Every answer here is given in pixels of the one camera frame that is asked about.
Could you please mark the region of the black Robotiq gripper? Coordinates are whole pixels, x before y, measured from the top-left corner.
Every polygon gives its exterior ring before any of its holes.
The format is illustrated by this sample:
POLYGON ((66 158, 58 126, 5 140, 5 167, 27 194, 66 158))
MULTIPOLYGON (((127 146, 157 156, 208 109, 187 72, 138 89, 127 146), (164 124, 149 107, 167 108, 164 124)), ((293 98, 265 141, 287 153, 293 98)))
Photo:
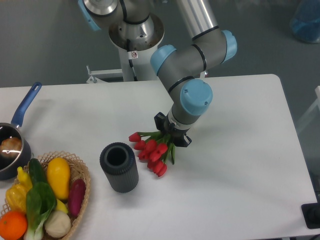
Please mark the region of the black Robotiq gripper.
POLYGON ((188 147, 192 142, 192 139, 187 136, 187 129, 178 129, 178 125, 174 122, 170 122, 162 112, 158 112, 154 116, 154 122, 156 129, 164 131, 165 134, 169 134, 172 138, 172 142, 176 147, 188 147))

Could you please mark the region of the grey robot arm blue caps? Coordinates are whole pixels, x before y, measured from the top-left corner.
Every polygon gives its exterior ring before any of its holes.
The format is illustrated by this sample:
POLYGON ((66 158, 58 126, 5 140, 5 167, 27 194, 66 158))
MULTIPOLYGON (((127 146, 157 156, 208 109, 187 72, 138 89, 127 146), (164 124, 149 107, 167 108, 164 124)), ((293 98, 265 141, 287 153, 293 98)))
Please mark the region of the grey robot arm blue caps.
POLYGON ((213 98, 210 86, 197 76, 237 52, 235 37, 220 29, 209 2, 177 2, 192 39, 192 45, 183 50, 161 45, 164 25, 147 0, 80 0, 78 5, 93 30, 108 30, 125 82, 161 81, 173 105, 167 114, 155 116, 156 128, 169 135, 175 146, 187 147, 191 143, 187 131, 213 98))

